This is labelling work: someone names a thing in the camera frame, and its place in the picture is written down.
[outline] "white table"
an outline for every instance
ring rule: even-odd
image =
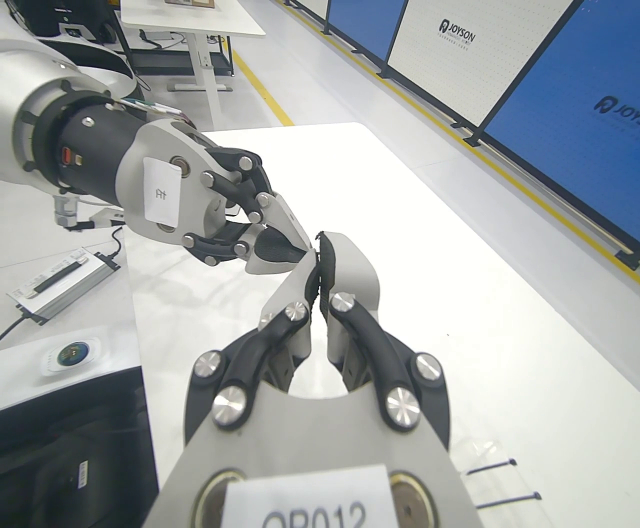
[[[92,361],[66,372],[44,376],[43,359],[75,341],[96,340],[100,351]],[[140,366],[136,322],[78,326],[65,333],[0,350],[0,412],[7,407],[87,380]]]
[[[164,0],[122,0],[122,23],[152,31],[185,33],[195,74],[195,84],[170,84],[174,91],[205,91],[216,130],[223,129],[218,90],[226,91],[216,82],[207,35],[264,36],[262,28],[237,0],[216,0],[215,8],[167,4]]]
[[[370,131],[338,124],[210,137],[258,152],[311,237],[343,232],[369,258],[382,326],[443,363],[454,443],[498,440],[554,526],[636,525],[638,392]],[[131,231],[125,240],[162,486],[182,450],[194,360],[255,328],[283,277],[246,275],[240,262],[207,268]],[[341,394],[323,355],[323,319],[313,321],[314,352],[291,392]]]

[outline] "white sticker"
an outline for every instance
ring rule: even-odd
[[[84,488],[89,479],[89,461],[80,462],[78,466],[78,489]]]
[[[397,528],[383,465],[229,484],[222,528]]]
[[[145,168],[145,218],[150,222],[178,227],[180,215],[180,168],[152,157],[143,159]]]

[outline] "metal screw cap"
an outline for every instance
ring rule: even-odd
[[[251,170],[253,168],[253,161],[248,156],[243,156],[238,160],[238,165],[242,170]]]
[[[440,362],[431,354],[420,353],[415,360],[420,375],[429,381],[438,381],[442,376],[442,366]]]
[[[213,182],[216,180],[216,177],[212,172],[208,170],[204,171],[200,174],[200,183],[204,185],[207,189],[211,189],[213,187]]]
[[[246,392],[240,387],[225,387],[213,400],[211,413],[219,426],[229,426],[237,422],[246,409]]]
[[[250,212],[246,217],[251,223],[260,223],[262,221],[262,215],[256,211]]]
[[[335,294],[331,299],[331,306],[333,306],[339,312],[348,312],[356,303],[356,298],[344,291]]]
[[[287,305],[284,309],[285,315],[290,321],[301,321],[307,314],[307,307],[300,301],[295,301]]]
[[[190,235],[185,235],[182,237],[182,245],[185,248],[192,248],[196,245],[195,239]]]
[[[235,244],[234,245],[234,253],[238,257],[244,257],[248,253],[248,250],[247,250],[247,248],[246,248],[246,246],[244,244]]]
[[[163,223],[157,223],[156,225],[160,231],[164,231],[165,233],[173,233],[175,231],[175,227],[171,227],[170,225],[164,225]]]
[[[263,315],[260,318],[260,322],[258,323],[258,330],[262,330],[265,326],[267,326],[275,316],[276,314]]]
[[[255,197],[256,201],[258,202],[258,205],[260,207],[262,207],[263,209],[265,207],[268,207],[269,205],[269,195],[267,193],[259,193],[256,197]]]
[[[209,378],[218,370],[220,362],[220,352],[205,352],[193,364],[193,373],[199,378]]]
[[[420,419],[420,404],[404,387],[391,389],[387,394],[385,405],[389,417],[402,428],[411,429]]]
[[[191,167],[189,166],[187,160],[185,160],[182,156],[173,156],[169,160],[169,163],[180,168],[180,174],[183,178],[186,178],[189,174],[191,174]]]

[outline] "wire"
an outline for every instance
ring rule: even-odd
[[[163,47],[162,49],[169,49],[173,46],[177,46],[178,44],[184,44],[184,42],[187,40],[187,36],[183,35],[182,33],[178,33],[177,31],[171,31],[172,35],[180,35],[182,38],[178,41],[178,42],[174,42],[173,44],[169,44],[168,46]]]
[[[9,327],[3,333],[0,333],[0,340],[3,340],[9,334],[9,332],[11,332],[16,326],[18,326],[25,319],[29,319],[29,316],[27,314],[22,314],[22,317],[20,317],[20,319],[18,319],[16,322],[9,325]]]
[[[111,238],[113,238],[117,243],[118,243],[118,249],[115,250],[111,255],[108,255],[107,258],[113,260],[115,257],[118,256],[118,253],[120,253],[122,251],[122,242],[120,242],[117,238],[116,238],[116,233],[118,231],[122,231],[122,227],[118,227],[113,233],[111,233]]]
[[[136,79],[138,80],[138,84],[142,86],[143,90],[151,92],[151,87],[147,84],[147,82],[144,79],[142,79],[142,77],[140,77],[139,75],[136,75]]]
[[[162,49],[162,46],[159,45],[157,42],[154,42],[153,40],[149,40],[147,38],[147,34],[145,33],[144,29],[141,29],[138,32],[139,36],[140,36],[140,40],[142,42],[146,42],[147,44],[151,44],[152,46],[154,46],[156,49]]]
[[[187,114],[185,114],[182,110],[178,108],[173,108],[171,106],[167,106],[165,104],[161,104],[158,102],[151,101],[141,101],[139,99],[132,99],[130,97],[126,97],[124,99],[118,99],[117,103],[128,106],[130,108],[135,108],[136,110],[142,110],[144,112],[154,113],[162,116],[170,116],[174,119],[181,119],[185,123],[187,123],[190,127],[197,130],[196,125],[189,119]]]

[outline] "power supply box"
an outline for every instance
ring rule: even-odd
[[[119,268],[104,255],[79,248],[7,295],[44,324]]]

